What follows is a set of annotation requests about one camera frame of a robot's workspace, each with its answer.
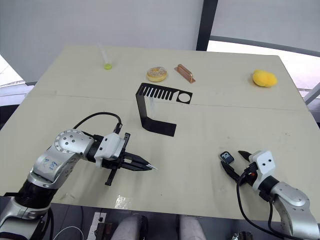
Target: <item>table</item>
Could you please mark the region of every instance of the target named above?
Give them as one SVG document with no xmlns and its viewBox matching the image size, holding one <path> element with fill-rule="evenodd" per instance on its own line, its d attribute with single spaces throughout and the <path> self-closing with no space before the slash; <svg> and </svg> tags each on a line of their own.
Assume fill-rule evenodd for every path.
<svg viewBox="0 0 320 240">
<path fill-rule="evenodd" d="M 220 165 L 229 151 L 241 173 L 246 162 L 237 153 L 271 150 L 275 177 L 301 189 L 320 222 L 318 169 L 320 131 L 278 56 L 105 47 L 112 70 L 103 69 L 95 46 L 67 47 L 0 131 L 0 194 L 18 191 L 37 157 L 55 136 L 95 112 L 113 112 L 131 133 L 126 150 L 158 170 L 110 170 L 79 161 L 53 198 L 54 203 L 242 219 L 236 185 Z M 194 75 L 190 84 L 175 70 L 183 64 Z M 159 85 L 192 92 L 191 104 L 157 100 L 155 118 L 176 123 L 175 136 L 141 127 L 135 93 L 148 82 L 146 71 L 163 66 L 168 78 Z M 254 85 L 255 69 L 273 72 L 278 84 Z M 97 116 L 81 126 L 107 135 L 116 120 Z M 249 186 L 241 189 L 248 216 L 266 220 L 269 206 Z"/>
</svg>

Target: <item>white wall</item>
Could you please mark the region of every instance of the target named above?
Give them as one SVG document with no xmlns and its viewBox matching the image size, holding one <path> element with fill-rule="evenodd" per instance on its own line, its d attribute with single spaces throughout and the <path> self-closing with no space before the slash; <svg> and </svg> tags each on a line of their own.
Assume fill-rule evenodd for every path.
<svg viewBox="0 0 320 240">
<path fill-rule="evenodd" d="M 195 50 L 203 0 L 0 0 L 0 54 L 37 81 L 64 46 Z"/>
<path fill-rule="evenodd" d="M 320 52 L 320 0 L 219 0 L 211 35 Z"/>
</svg>

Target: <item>metal tip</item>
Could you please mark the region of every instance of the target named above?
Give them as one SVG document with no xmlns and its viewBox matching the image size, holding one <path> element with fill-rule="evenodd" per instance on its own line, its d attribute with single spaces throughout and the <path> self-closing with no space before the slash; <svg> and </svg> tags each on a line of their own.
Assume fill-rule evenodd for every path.
<svg viewBox="0 0 320 240">
<path fill-rule="evenodd" d="M 152 169 L 155 169 L 155 170 L 158 170 L 158 168 L 156 168 L 155 166 L 152 166 L 151 164 L 148 164 L 148 165 L 146 165 L 147 167 L 149 167 L 149 168 L 152 168 Z"/>
</svg>

